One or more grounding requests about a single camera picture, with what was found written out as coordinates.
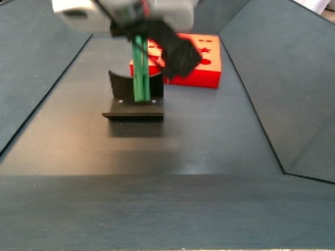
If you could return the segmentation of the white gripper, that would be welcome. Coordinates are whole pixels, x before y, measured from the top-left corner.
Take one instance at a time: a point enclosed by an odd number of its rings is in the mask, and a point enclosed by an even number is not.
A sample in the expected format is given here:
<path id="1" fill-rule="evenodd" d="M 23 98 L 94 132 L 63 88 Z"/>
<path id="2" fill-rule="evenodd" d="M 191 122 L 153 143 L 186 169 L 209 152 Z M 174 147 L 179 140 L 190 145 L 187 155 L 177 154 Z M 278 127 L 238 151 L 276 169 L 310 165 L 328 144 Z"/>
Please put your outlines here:
<path id="1" fill-rule="evenodd" d="M 178 32 L 194 26 L 194 9 L 199 0 L 51 0 L 57 16 L 75 30 L 109 33 L 111 24 L 133 26 L 162 20 Z"/>

